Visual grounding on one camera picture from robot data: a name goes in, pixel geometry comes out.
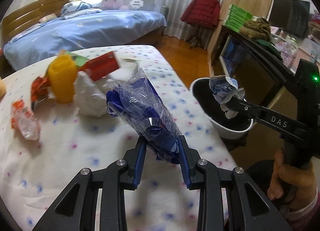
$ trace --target yellow plastic bottle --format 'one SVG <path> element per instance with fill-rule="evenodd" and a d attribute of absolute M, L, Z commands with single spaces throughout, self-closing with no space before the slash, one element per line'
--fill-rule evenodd
<path fill-rule="evenodd" d="M 48 76 L 51 88 L 58 103 L 71 103 L 73 101 L 73 82 L 77 77 L 76 64 L 71 56 L 63 53 L 49 66 Z"/>

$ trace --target clear plastic wrapper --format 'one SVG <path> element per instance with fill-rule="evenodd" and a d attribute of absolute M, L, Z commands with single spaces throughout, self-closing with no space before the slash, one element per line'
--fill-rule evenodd
<path fill-rule="evenodd" d="M 125 83 L 109 82 L 108 113 L 119 116 L 148 141 L 157 159 L 179 164 L 181 132 L 142 68 Z"/>
<path fill-rule="evenodd" d="M 31 109 L 25 106 L 22 99 L 12 103 L 11 128 L 19 129 L 26 140 L 36 141 L 40 137 L 40 125 Z"/>

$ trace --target wooden headboard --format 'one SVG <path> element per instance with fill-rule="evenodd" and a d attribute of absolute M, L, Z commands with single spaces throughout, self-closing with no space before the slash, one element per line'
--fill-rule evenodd
<path fill-rule="evenodd" d="M 46 15 L 60 16 L 61 8 L 69 0 L 39 0 L 14 11 L 2 20 L 2 39 L 6 44 L 14 36 L 30 28 Z"/>

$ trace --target finger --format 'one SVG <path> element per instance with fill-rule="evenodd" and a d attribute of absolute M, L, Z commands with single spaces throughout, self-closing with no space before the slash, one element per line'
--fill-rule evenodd
<path fill-rule="evenodd" d="M 274 198 L 280 198 L 283 195 L 283 189 L 279 182 L 279 168 L 280 165 L 277 163 L 277 161 L 274 161 L 271 182 L 267 191 L 267 195 L 270 200 L 273 200 Z"/>
<path fill-rule="evenodd" d="M 275 176 L 271 177 L 271 182 L 269 186 L 269 193 L 273 194 L 275 198 L 280 198 L 283 195 L 283 188 L 279 182 L 279 178 L 276 178 Z"/>
<path fill-rule="evenodd" d="M 317 187 L 314 183 L 313 187 L 307 190 L 298 190 L 295 199 L 289 205 L 290 210 L 297 211 L 308 206 L 316 197 Z"/>
<path fill-rule="evenodd" d="M 310 162 L 308 170 L 298 169 L 290 165 L 281 165 L 279 168 L 279 177 L 286 183 L 294 185 L 298 188 L 310 187 L 315 181 L 313 165 Z"/>
<path fill-rule="evenodd" d="M 280 166 L 284 163 L 284 154 L 283 154 L 282 148 L 278 149 L 277 152 L 275 153 L 275 161 Z"/>
<path fill-rule="evenodd" d="M 271 201 L 273 201 L 273 200 L 276 198 L 276 196 L 273 194 L 271 188 L 268 188 L 268 190 L 267 190 L 267 195 L 268 195 L 268 198 L 269 198 Z"/>
<path fill-rule="evenodd" d="M 295 199 L 296 195 L 297 195 L 297 190 L 298 188 L 295 186 L 292 186 L 287 194 L 287 197 L 285 198 L 285 202 L 290 202 L 292 200 Z"/>

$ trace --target brown cloth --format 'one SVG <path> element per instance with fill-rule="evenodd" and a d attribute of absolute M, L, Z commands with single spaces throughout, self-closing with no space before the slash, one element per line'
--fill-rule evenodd
<path fill-rule="evenodd" d="M 264 19 L 259 18 L 256 21 L 247 20 L 239 29 L 239 33 L 249 39 L 270 40 L 270 23 Z"/>
<path fill-rule="evenodd" d="M 320 25 L 314 21 L 309 22 L 309 28 L 313 37 L 320 40 Z"/>

